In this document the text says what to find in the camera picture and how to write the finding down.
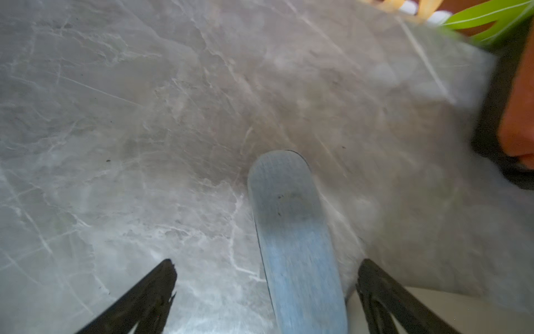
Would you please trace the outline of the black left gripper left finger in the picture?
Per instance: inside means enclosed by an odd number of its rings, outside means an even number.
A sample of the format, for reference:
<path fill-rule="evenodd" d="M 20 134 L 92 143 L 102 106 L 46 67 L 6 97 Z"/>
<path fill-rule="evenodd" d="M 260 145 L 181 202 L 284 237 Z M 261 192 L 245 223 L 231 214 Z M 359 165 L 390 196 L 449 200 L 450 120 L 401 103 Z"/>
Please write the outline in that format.
<path fill-rule="evenodd" d="M 175 295 L 177 273 L 165 259 L 80 333 L 162 333 Z"/>

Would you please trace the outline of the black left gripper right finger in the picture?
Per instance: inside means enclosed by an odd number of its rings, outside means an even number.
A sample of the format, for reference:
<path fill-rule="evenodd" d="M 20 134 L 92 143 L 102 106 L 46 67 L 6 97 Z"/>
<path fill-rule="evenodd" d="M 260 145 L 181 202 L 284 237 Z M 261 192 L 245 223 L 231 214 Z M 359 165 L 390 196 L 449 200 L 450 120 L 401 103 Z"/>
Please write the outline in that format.
<path fill-rule="evenodd" d="M 457 333 L 452 326 L 416 299 L 374 261 L 358 269 L 357 293 L 370 333 Z"/>

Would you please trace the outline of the light blue fabric glasses case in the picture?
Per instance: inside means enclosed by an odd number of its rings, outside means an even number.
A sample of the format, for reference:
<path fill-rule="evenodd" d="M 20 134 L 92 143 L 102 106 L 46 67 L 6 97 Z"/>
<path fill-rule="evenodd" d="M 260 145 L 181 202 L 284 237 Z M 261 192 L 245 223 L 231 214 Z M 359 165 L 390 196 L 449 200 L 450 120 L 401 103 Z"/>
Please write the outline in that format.
<path fill-rule="evenodd" d="M 310 167 L 298 153 L 260 156 L 248 193 L 281 333 L 347 333 L 345 297 Z"/>

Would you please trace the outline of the cream plastic storage box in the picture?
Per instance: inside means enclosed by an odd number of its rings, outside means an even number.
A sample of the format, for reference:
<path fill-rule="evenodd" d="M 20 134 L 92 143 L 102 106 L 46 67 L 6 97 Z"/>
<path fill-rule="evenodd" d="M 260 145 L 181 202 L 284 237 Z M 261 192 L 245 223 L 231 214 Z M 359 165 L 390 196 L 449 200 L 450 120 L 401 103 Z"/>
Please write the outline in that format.
<path fill-rule="evenodd" d="M 418 301 L 460 333 L 532 333 L 533 316 L 478 297 L 404 286 Z"/>

